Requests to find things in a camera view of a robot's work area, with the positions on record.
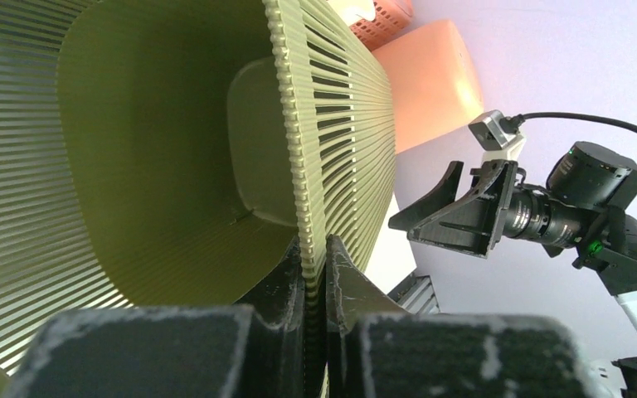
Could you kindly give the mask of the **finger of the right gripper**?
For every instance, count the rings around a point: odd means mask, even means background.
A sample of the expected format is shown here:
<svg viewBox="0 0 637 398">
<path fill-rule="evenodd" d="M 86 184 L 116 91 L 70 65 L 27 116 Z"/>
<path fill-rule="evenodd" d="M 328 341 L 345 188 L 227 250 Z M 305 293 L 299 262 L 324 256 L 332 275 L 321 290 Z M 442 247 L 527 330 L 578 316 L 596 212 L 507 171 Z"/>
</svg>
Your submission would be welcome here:
<svg viewBox="0 0 637 398">
<path fill-rule="evenodd" d="M 491 162 L 470 171 L 471 188 L 406 233 L 411 242 L 431 245 L 461 254 L 485 258 L 491 245 L 492 213 L 495 200 L 491 184 L 501 172 L 491 170 Z"/>
<path fill-rule="evenodd" d="M 388 221 L 393 230 L 409 231 L 443 207 L 455 201 L 464 163 L 452 161 L 444 176 L 423 197 L 398 211 Z"/>
</svg>

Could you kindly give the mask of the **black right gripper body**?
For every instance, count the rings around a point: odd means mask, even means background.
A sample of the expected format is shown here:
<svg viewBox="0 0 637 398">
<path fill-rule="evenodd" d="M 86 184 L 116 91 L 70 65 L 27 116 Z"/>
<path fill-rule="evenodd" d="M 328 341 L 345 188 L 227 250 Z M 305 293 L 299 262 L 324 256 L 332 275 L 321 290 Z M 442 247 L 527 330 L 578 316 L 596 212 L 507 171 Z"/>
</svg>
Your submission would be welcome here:
<svg viewBox="0 0 637 398">
<path fill-rule="evenodd" d="M 549 191 L 522 184 L 525 175 L 515 161 L 498 159 L 491 170 L 501 172 L 491 184 L 495 200 L 491 245 L 506 237 L 526 240 L 544 247 L 550 257 L 578 245 L 590 229 L 597 212 L 567 204 Z"/>
</svg>

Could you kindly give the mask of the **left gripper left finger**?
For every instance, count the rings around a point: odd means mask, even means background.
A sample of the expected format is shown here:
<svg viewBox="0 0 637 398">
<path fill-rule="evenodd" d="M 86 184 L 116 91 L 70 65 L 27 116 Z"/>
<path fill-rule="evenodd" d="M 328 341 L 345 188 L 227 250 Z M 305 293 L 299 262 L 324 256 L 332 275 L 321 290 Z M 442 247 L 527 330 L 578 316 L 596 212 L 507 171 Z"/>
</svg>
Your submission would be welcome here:
<svg viewBox="0 0 637 398">
<path fill-rule="evenodd" d="M 301 397 L 299 243 L 231 305 L 71 310 L 36 334 L 6 397 Z"/>
</svg>

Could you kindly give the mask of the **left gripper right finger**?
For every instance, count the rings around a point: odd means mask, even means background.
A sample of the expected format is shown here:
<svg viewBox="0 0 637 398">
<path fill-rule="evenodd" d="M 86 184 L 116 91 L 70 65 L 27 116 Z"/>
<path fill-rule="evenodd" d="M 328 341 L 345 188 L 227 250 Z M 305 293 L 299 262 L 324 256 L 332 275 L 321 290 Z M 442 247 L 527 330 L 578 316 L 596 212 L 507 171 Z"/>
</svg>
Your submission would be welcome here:
<svg viewBox="0 0 637 398">
<path fill-rule="evenodd" d="M 409 313 L 355 266 L 339 237 L 326 246 L 330 396 L 593 396 L 579 344 L 558 321 Z"/>
</svg>

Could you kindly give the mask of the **orange plastic bucket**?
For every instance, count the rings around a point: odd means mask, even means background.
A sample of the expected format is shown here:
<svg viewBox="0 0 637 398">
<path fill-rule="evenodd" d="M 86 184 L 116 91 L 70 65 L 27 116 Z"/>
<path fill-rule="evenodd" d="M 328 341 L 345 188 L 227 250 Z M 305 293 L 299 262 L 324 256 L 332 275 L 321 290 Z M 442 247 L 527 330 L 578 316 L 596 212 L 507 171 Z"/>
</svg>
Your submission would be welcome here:
<svg viewBox="0 0 637 398">
<path fill-rule="evenodd" d="M 418 27 L 372 54 L 391 85 L 397 154 L 465 126 L 484 112 L 476 68 L 453 21 Z"/>
</svg>

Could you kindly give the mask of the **pink perforated plastic basket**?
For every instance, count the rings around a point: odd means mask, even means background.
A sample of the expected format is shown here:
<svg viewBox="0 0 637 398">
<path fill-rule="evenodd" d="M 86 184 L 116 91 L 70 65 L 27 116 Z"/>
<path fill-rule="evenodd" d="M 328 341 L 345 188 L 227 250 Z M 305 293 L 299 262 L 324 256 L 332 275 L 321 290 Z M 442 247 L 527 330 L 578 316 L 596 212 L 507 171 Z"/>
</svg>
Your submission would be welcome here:
<svg viewBox="0 0 637 398">
<path fill-rule="evenodd" d="M 379 0 L 373 1 L 373 5 L 376 16 L 372 21 L 362 18 L 350 26 L 369 51 L 387 44 L 408 27 L 413 18 L 411 0 Z"/>
</svg>

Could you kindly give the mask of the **green perforated waste bin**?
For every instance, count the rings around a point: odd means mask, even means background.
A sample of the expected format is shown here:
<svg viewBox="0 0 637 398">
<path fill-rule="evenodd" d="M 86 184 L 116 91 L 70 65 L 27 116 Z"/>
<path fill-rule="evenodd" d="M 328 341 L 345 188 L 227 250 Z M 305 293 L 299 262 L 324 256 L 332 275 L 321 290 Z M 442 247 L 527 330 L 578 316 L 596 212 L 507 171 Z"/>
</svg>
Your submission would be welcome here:
<svg viewBox="0 0 637 398">
<path fill-rule="evenodd" d="M 292 240 L 317 396 L 327 239 L 366 268 L 394 171 L 326 1 L 0 1 L 0 397 L 60 313 L 231 305 Z"/>
</svg>

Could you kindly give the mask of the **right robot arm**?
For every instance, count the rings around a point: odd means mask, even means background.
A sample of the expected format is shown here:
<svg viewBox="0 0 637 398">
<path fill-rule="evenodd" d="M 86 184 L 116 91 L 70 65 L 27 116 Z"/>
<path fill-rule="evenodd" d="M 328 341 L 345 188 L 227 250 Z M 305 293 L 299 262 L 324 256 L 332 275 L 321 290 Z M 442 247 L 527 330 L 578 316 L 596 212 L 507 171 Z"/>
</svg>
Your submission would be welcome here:
<svg viewBox="0 0 637 398">
<path fill-rule="evenodd" d="M 485 258 L 504 237 L 539 244 L 550 257 L 576 251 L 573 266 L 596 272 L 637 331 L 637 163 L 595 143 L 578 141 L 559 159 L 544 186 L 528 184 L 518 162 L 488 159 L 471 170 L 457 196 L 463 163 L 450 163 L 439 183 L 392 216 L 408 240 Z M 637 397 L 637 357 L 619 359 Z"/>
</svg>

